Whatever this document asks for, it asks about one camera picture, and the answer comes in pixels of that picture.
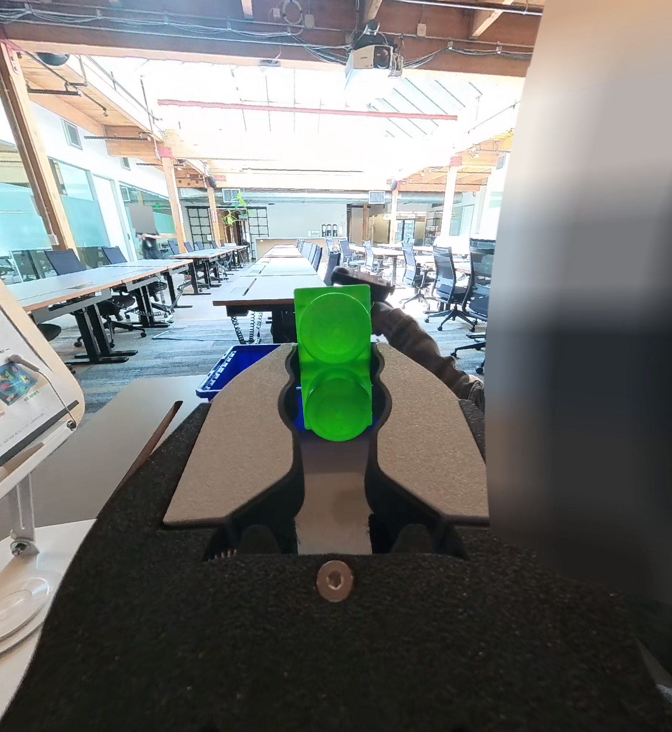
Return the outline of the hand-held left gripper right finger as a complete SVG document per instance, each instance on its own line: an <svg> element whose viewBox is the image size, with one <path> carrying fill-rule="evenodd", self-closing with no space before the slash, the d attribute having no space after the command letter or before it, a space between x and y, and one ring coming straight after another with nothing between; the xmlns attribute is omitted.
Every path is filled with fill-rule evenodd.
<svg viewBox="0 0 672 732"><path fill-rule="evenodd" d="M372 345L372 377L364 483L372 552L391 552L405 526L421 525L429 553L452 554L453 527L489 526L485 462L461 403L386 343Z"/></svg>

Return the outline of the green potted plant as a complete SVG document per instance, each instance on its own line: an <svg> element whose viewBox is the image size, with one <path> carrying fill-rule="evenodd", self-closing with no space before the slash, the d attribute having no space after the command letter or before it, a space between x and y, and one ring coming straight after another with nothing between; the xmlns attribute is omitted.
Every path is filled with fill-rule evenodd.
<svg viewBox="0 0 672 732"><path fill-rule="evenodd" d="M248 203L240 189L222 189L221 196L223 206L221 218L225 225L233 226L240 218L249 217Z"/></svg>

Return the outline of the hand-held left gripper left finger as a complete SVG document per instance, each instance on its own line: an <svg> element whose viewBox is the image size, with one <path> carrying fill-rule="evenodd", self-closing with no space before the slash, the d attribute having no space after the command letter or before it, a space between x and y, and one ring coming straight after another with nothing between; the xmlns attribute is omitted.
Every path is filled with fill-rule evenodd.
<svg viewBox="0 0 672 732"><path fill-rule="evenodd" d="M296 347L280 345L213 398L166 526L218 528L231 545L249 527L265 526L281 552L298 553L304 466L293 423L297 367Z"/></svg>

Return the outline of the person's right forearm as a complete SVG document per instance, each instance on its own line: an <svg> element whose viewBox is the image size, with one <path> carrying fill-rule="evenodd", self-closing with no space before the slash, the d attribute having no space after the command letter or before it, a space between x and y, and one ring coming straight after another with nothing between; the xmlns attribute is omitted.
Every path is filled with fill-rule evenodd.
<svg viewBox="0 0 672 732"><path fill-rule="evenodd" d="M457 368L453 357L442 356L438 345L414 318L400 308L374 302L371 322L375 335L385 337L391 347L430 371L460 400L468 400L482 414L485 412L483 382Z"/></svg>

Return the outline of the long wooden office desk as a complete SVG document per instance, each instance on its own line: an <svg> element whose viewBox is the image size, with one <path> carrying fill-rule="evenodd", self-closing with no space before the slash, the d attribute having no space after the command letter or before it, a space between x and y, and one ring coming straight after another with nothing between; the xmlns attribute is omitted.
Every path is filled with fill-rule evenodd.
<svg viewBox="0 0 672 732"><path fill-rule="evenodd" d="M299 288L322 288L324 282L294 244L278 244L268 250L234 282L213 292L213 305L227 315L249 311L270 313L274 343L296 342L294 293Z"/></svg>

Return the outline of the blue plastic bin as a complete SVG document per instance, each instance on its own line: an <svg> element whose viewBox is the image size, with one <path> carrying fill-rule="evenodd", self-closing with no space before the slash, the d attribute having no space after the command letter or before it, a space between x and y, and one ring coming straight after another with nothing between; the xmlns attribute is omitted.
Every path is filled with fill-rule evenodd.
<svg viewBox="0 0 672 732"><path fill-rule="evenodd" d="M300 336L252 361L235 355L234 376L210 404L205 430L222 436L251 432L266 442L310 431L328 441L358 437L373 423L369 338L316 340Z"/></svg>

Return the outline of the white ceiling projector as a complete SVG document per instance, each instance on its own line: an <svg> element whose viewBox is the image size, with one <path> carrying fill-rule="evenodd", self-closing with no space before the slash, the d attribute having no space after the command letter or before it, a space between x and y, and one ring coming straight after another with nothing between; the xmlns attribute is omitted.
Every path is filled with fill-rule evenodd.
<svg viewBox="0 0 672 732"><path fill-rule="evenodd" d="M402 75L404 59L397 43L381 33L379 28L376 19L368 20L353 41L345 69L346 88Z"/></svg>

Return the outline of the green mega block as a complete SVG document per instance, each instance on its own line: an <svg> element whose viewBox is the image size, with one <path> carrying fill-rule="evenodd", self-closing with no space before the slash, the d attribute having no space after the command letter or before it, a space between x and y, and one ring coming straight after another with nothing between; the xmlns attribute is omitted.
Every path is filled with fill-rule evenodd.
<svg viewBox="0 0 672 732"><path fill-rule="evenodd" d="M294 291L304 426L328 441L348 441L372 424L367 284Z"/></svg>

